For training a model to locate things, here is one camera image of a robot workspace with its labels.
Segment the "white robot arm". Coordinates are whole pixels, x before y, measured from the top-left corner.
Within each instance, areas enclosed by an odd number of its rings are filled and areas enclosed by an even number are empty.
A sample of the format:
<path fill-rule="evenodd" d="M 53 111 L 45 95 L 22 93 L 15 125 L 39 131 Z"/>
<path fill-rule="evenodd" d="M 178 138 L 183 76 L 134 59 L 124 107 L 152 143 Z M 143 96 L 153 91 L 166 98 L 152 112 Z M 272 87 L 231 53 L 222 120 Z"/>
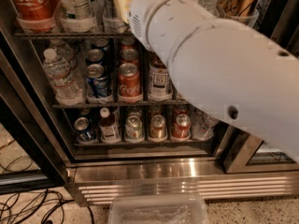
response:
<path fill-rule="evenodd" d="M 299 161 L 299 61 L 252 28 L 198 0 L 114 0 L 190 104 Z"/>

